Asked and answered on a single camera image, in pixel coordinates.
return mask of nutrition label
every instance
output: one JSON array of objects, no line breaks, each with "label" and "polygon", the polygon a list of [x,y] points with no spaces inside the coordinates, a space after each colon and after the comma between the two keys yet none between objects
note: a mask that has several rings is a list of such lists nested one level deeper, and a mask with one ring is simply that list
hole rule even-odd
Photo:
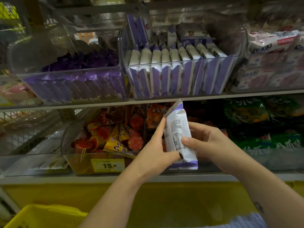
[{"label": "nutrition label", "polygon": [[171,129],[176,150],[185,149],[181,142],[181,138],[183,137],[182,121],[180,119],[177,119],[171,122]]}]

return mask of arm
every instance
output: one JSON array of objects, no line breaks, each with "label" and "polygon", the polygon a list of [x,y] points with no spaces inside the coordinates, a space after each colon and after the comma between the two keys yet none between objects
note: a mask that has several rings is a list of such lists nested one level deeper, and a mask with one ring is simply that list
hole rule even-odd
[{"label": "arm", "polygon": [[166,120],[162,119],[154,135],[135,160],[120,174],[78,228],[125,227],[140,186],[161,174],[180,159],[177,151],[163,152],[161,138]]},{"label": "arm", "polygon": [[189,122],[192,138],[184,145],[196,149],[197,156],[208,158],[222,171],[235,176],[271,228],[302,227],[304,199],[272,172],[243,152],[218,128]]}]

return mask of shopping basket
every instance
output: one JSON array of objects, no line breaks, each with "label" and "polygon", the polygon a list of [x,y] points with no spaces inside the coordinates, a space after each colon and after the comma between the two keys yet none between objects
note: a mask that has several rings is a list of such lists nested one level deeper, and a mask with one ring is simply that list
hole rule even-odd
[{"label": "shopping basket", "polygon": [[74,207],[30,204],[4,228],[77,228],[86,215]]}]

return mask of price tag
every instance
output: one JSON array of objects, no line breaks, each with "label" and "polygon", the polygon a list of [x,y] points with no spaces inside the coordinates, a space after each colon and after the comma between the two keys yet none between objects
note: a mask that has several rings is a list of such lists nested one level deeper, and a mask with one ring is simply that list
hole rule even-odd
[{"label": "price tag", "polygon": [[120,173],[125,169],[122,159],[91,159],[95,173]]}]

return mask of hand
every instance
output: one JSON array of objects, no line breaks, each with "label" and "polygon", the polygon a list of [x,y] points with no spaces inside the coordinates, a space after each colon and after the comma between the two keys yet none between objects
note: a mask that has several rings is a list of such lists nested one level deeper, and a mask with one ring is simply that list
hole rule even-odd
[{"label": "hand", "polygon": [[211,160],[222,171],[237,177],[243,167],[255,162],[218,128],[189,122],[192,138],[181,142],[196,150],[196,156]]},{"label": "hand", "polygon": [[169,165],[180,159],[179,152],[164,153],[161,138],[164,133],[166,118],[162,118],[154,135],[137,157],[127,167],[131,176],[136,176],[140,184],[161,174]]}]

